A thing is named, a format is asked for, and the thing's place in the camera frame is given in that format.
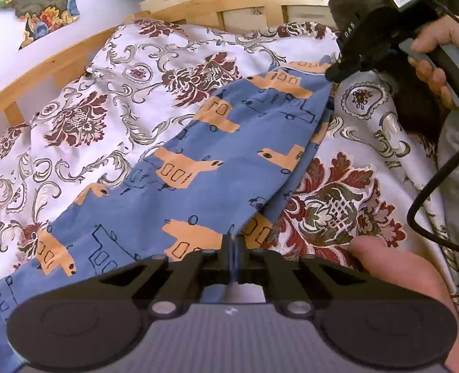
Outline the person right hand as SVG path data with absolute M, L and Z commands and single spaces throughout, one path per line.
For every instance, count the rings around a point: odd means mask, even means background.
M 419 53 L 429 53 L 437 45 L 452 43 L 459 48 L 459 24 L 450 16 L 426 25 L 412 43 L 412 49 Z M 416 60 L 408 57 L 412 67 L 416 69 L 419 80 L 426 83 L 430 90 L 438 96 L 448 109 L 458 109 L 447 86 L 445 71 L 439 67 L 433 68 L 426 60 Z

